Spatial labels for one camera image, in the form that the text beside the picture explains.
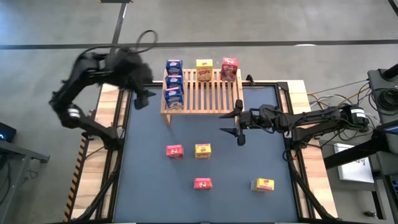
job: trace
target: wooden dish rack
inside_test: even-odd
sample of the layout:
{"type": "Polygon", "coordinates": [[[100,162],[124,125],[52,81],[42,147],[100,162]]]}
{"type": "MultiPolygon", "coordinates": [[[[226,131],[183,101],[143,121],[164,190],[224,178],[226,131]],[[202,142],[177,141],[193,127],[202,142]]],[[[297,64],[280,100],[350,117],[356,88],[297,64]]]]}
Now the wooden dish rack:
{"type": "MultiPolygon", "coordinates": [[[[244,101],[240,69],[236,74],[235,82],[221,81],[220,69],[213,69],[213,78],[210,82],[198,82],[196,73],[196,69],[183,70],[183,110],[169,110],[162,96],[160,113],[167,126],[171,124],[172,115],[226,114],[234,109],[236,100],[244,101]]],[[[166,89],[166,76],[167,72],[164,70],[163,90],[166,89]]]]}

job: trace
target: concrete floor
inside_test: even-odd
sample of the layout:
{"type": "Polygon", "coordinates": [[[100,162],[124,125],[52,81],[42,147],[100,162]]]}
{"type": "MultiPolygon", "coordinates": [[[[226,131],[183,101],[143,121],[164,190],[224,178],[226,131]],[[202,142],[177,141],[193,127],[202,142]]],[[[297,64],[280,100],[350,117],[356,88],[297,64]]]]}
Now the concrete floor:
{"type": "MultiPolygon", "coordinates": [[[[3,0],[0,45],[110,43],[120,6],[95,0],[3,0]]],[[[398,18],[387,0],[135,0],[127,6],[119,42],[133,43],[147,29],[156,30],[160,42],[398,39],[398,18]]],[[[0,51],[0,121],[17,128],[16,144],[51,154],[48,164],[32,165],[40,175],[24,184],[13,223],[63,218],[81,131],[61,127],[48,100],[79,52],[0,51]]],[[[398,62],[398,45],[154,49],[142,56],[157,80],[168,58],[183,59],[188,68],[195,66],[196,58],[213,58],[217,67],[222,57],[230,56],[239,58],[244,75],[301,79],[307,91],[316,92],[364,80],[370,69],[391,67],[398,62]]],[[[350,96],[361,85],[319,96],[350,96]]],[[[98,91],[87,88],[77,104],[85,111],[93,109],[98,91]]],[[[375,114],[366,102],[363,106],[375,114]]],[[[333,189],[333,196],[344,220],[364,221],[359,204],[372,206],[369,195],[362,193],[333,189]]]]}

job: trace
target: computer monitor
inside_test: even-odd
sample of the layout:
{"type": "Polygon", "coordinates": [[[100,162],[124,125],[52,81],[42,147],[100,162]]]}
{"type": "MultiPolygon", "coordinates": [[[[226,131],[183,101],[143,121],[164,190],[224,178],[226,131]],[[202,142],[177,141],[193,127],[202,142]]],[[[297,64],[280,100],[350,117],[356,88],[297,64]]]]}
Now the computer monitor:
{"type": "Polygon", "coordinates": [[[17,130],[15,130],[15,128],[0,122],[0,141],[7,141],[11,143],[16,133],[17,130]]]}
{"type": "Polygon", "coordinates": [[[382,124],[376,128],[378,131],[398,135],[398,121],[382,124]]]}

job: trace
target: blue cereal box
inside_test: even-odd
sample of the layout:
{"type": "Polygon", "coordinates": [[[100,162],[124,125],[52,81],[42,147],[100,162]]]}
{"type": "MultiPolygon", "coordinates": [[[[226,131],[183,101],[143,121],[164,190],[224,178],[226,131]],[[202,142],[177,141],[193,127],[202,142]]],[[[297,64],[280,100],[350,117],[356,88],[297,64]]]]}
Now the blue cereal box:
{"type": "Polygon", "coordinates": [[[181,93],[184,94],[184,82],[181,75],[168,75],[165,79],[167,88],[180,87],[181,93]]]}
{"type": "Polygon", "coordinates": [[[184,101],[180,87],[173,87],[164,90],[164,98],[166,99],[167,107],[171,110],[182,110],[184,101]]]}
{"type": "Polygon", "coordinates": [[[182,72],[182,60],[167,60],[166,62],[167,75],[181,75],[182,72]]]}

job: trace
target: yellow and black tape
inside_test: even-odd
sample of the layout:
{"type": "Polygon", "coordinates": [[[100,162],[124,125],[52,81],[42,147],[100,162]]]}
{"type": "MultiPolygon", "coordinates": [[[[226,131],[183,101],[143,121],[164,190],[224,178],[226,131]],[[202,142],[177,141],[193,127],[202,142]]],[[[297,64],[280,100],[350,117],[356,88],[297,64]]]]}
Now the yellow and black tape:
{"type": "Polygon", "coordinates": [[[67,207],[65,208],[65,216],[63,218],[64,222],[71,219],[73,206],[75,205],[76,193],[80,182],[81,171],[83,170],[83,165],[87,153],[88,141],[86,138],[82,138],[80,142],[80,149],[77,155],[77,162],[75,166],[75,171],[73,172],[72,184],[70,186],[67,207]]]}

